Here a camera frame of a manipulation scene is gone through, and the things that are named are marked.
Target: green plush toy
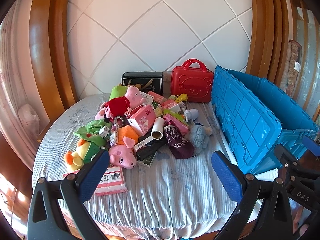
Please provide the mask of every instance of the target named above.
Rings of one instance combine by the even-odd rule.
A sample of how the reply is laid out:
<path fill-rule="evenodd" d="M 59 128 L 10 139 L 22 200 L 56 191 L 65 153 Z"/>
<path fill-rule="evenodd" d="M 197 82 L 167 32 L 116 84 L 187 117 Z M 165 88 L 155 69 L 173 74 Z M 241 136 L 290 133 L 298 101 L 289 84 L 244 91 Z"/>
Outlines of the green plush toy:
<path fill-rule="evenodd" d="M 111 128 L 112 123 L 106 123 L 103 119 L 89 122 L 86 126 L 82 126 L 73 132 L 74 135 L 89 142 L 93 142 L 97 146 L 105 146 L 106 141 L 99 134 L 99 130 L 103 126 Z"/>
<path fill-rule="evenodd" d="M 126 94 L 127 89 L 128 88 L 126 86 L 115 86 L 115 87 L 113 87 L 112 90 L 111 90 L 111 94 L 110 94 L 109 100 L 111 100 L 113 98 L 123 97 Z"/>

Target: headboard panel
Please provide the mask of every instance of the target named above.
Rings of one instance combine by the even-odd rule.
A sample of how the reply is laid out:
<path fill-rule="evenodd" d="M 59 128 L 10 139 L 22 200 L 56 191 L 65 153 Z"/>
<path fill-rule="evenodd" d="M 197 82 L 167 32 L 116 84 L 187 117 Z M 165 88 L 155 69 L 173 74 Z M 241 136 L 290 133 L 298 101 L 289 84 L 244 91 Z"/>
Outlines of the headboard panel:
<path fill-rule="evenodd" d="M 30 56 L 36 85 L 50 121 L 77 101 L 67 44 L 68 0 L 33 0 Z"/>

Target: white curtain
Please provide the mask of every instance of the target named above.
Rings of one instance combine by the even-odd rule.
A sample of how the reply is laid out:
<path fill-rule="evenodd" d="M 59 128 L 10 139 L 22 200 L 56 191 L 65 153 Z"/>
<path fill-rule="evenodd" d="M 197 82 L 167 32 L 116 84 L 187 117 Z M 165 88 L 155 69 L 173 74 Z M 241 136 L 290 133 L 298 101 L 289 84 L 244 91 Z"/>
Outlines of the white curtain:
<path fill-rule="evenodd" d="M 33 170 L 38 143 L 25 131 L 18 115 L 19 108 L 28 103 L 19 76 L 14 43 L 19 41 L 14 33 L 19 1 L 15 1 L 0 25 L 0 130 L 18 157 Z"/>

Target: pink pig plush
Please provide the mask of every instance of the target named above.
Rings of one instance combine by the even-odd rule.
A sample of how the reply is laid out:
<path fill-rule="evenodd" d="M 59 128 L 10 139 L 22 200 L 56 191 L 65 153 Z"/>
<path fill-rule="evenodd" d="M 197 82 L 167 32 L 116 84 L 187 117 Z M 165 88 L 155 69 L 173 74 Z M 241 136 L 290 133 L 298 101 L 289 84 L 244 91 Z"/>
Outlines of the pink pig plush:
<path fill-rule="evenodd" d="M 146 101 L 146 99 L 140 94 L 139 89 L 134 86 L 128 87 L 128 90 L 124 96 L 129 100 L 131 109 L 135 109 L 137 106 Z"/>
<path fill-rule="evenodd" d="M 145 101 L 146 99 L 142 97 L 139 89 L 132 86 L 128 88 L 126 94 L 123 97 L 113 98 L 108 102 L 104 102 L 100 106 L 100 109 L 103 109 L 105 107 L 106 117 L 113 119 L 116 116 L 123 115 L 127 111 L 131 111 Z"/>
<path fill-rule="evenodd" d="M 137 160 L 133 155 L 134 139 L 127 136 L 123 137 L 123 144 L 117 144 L 109 150 L 110 163 L 114 166 L 121 166 L 126 169 L 132 169 L 136 166 Z"/>

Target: barcode label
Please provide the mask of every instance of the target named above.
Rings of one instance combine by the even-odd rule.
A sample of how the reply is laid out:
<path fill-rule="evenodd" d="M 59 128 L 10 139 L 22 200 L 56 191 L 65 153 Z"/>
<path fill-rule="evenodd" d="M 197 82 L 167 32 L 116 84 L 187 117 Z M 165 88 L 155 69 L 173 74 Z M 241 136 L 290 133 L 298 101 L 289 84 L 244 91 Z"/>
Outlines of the barcode label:
<path fill-rule="evenodd" d="M 111 174 L 111 180 L 120 179 L 120 173 Z"/>
<path fill-rule="evenodd" d="M 113 172 L 109 174 L 104 174 L 100 180 L 100 183 L 117 182 L 121 181 L 120 172 Z"/>

